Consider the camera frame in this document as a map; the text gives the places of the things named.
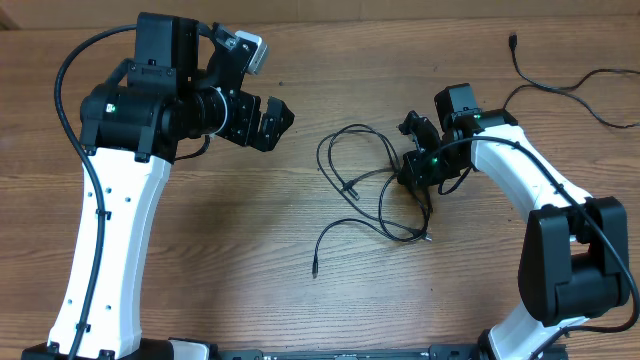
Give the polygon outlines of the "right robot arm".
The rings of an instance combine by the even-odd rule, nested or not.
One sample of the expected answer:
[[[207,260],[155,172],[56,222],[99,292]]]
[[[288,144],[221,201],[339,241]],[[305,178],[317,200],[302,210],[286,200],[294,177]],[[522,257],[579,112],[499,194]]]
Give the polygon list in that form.
[[[487,175],[526,221],[518,268],[520,302],[480,335],[473,359],[564,359],[557,340],[572,332],[620,333],[639,319],[629,269],[627,213],[561,175],[505,109],[483,110],[469,84],[449,86],[434,103],[439,123],[411,111],[399,131],[416,148],[398,181],[441,187],[471,171]]]

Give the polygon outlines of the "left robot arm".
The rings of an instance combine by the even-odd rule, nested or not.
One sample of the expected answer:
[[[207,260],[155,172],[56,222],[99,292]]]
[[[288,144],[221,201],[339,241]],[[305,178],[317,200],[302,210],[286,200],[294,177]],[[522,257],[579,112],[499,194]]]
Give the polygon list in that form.
[[[220,137],[262,152],[294,116],[242,90],[269,48],[258,35],[141,13],[135,51],[82,101],[68,137],[84,170],[71,273],[56,321],[26,359],[215,359],[215,344],[146,339],[141,285],[157,205],[185,139]]]

